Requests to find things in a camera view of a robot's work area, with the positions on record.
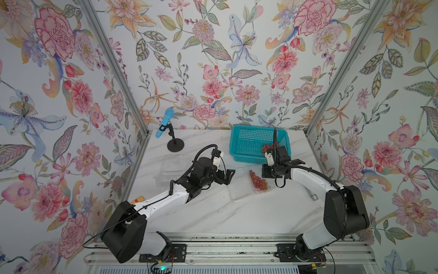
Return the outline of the red grape bunch front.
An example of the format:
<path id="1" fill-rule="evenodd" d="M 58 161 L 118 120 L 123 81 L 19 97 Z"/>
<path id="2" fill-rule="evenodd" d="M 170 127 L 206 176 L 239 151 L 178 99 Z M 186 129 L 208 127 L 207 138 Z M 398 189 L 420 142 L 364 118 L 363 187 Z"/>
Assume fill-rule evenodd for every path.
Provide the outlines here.
<path id="1" fill-rule="evenodd" d="M 269 189 L 267 181 L 264 178 L 258 177 L 254 171 L 250 170 L 249 176 L 253 184 L 253 187 L 257 191 L 267 191 Z"/>

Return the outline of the red grape bunch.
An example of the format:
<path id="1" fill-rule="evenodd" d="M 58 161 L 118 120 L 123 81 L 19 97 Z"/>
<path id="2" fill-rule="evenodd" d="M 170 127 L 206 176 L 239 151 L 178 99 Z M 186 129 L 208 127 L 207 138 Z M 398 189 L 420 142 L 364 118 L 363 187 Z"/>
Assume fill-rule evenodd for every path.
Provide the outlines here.
<path id="1" fill-rule="evenodd" d="M 274 148 L 274 146 L 272 144 L 271 145 L 264 144 L 264 145 L 262 145 L 261 152 L 264 154 L 264 153 L 268 152 L 269 150 L 272 150 L 273 148 Z"/>
<path id="2" fill-rule="evenodd" d="M 253 184 L 253 187 L 257 191 L 267 191 L 269 189 L 267 181 L 264 178 L 258 177 L 254 171 L 250 170 L 249 176 Z"/>

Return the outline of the clear clamshell container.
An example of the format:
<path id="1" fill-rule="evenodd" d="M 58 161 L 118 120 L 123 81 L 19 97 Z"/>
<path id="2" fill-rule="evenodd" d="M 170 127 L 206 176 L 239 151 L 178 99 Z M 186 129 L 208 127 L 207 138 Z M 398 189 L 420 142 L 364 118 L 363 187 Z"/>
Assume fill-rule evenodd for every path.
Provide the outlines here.
<path id="1" fill-rule="evenodd" d="M 191 166 L 192 160 L 187 155 L 167 155 L 159 173 L 154 177 L 156 187 L 168 189 L 171 180 L 178 180 Z"/>
<path id="2" fill-rule="evenodd" d="M 251 165 L 242 167 L 236 170 L 230 185 L 228 186 L 228 193 L 231 201 L 238 202 L 241 200 L 249 199 L 255 195 L 264 194 L 274 190 L 275 184 L 271 179 L 265 179 L 268 183 L 269 189 L 267 191 L 257 191 L 251 182 L 249 171 L 252 170 L 258 177 L 262 177 L 262 166 Z"/>

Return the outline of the teal plastic mesh basket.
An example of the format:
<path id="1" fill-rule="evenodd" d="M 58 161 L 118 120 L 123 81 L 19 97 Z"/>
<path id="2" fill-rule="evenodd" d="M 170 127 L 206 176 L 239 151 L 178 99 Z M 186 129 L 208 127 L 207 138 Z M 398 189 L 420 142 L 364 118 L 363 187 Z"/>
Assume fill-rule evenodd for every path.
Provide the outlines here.
<path id="1" fill-rule="evenodd" d="M 229 154 L 236 162 L 249 164 L 266 164 L 262 145 L 273 145 L 274 132 L 277 133 L 278 147 L 284 146 L 291 157 L 290 141 L 286 130 L 268 127 L 236 125 L 232 128 Z"/>

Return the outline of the red grape bunch back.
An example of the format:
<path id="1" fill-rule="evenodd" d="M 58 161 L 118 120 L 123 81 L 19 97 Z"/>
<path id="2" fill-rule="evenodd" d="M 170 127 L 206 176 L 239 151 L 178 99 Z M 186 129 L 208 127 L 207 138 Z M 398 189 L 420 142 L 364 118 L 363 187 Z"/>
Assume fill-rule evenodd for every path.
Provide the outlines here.
<path id="1" fill-rule="evenodd" d="M 269 150 L 272 150 L 273 148 L 274 148 L 274 146 L 272 144 L 271 145 L 264 144 L 264 145 L 262 145 L 261 152 L 264 154 L 264 153 L 268 152 Z"/>

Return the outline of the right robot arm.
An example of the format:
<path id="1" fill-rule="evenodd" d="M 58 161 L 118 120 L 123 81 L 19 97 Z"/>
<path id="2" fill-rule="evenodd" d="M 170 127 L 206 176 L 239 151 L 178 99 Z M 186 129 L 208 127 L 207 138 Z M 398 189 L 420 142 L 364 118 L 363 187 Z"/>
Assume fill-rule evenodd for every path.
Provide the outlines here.
<path id="1" fill-rule="evenodd" d="M 270 148 L 265 152 L 267 163 L 262 165 L 262 177 L 294 180 L 324 202 L 323 220 L 310 231 L 300 234 L 293 247 L 293 255 L 302 261 L 345 236 L 370 226 L 361 191 L 356 186 L 336 183 L 323 173 L 292 160 L 285 147 Z"/>

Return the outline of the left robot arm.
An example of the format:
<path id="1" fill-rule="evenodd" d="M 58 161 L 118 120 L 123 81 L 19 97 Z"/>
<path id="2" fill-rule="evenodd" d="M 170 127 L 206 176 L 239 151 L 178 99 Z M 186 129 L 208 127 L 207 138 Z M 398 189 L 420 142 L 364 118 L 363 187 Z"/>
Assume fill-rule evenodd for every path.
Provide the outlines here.
<path id="1" fill-rule="evenodd" d="M 147 232 L 147 224 L 194 200 L 213 183 L 229 185 L 236 172 L 221 170 L 223 162 L 217 145 L 202 148 L 190 168 L 179 179 L 170 181 L 167 192 L 143 202 L 119 204 L 100 234 L 101 241 L 119 263 L 126 263 L 136 255 L 167 260 L 172 242 L 160 231 Z"/>

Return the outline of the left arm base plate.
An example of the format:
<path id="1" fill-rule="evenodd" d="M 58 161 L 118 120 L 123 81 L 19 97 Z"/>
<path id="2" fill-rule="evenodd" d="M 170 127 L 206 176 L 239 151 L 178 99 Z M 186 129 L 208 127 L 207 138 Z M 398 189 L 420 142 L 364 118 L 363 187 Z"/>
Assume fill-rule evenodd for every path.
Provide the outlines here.
<path id="1" fill-rule="evenodd" d="M 158 255 L 140 254 L 139 263 L 184 263 L 187 256 L 186 244 L 171 244 Z"/>

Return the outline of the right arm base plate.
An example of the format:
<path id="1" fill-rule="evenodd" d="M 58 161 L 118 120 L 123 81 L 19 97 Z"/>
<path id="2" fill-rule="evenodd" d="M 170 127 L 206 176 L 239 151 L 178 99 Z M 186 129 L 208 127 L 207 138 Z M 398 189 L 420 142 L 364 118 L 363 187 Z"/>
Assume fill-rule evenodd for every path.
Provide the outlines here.
<path id="1" fill-rule="evenodd" d="M 304 244 L 294 243 L 277 244 L 277 251 L 274 256 L 282 263 L 298 262 L 298 263 L 325 263 L 326 256 L 321 248 L 309 250 Z"/>

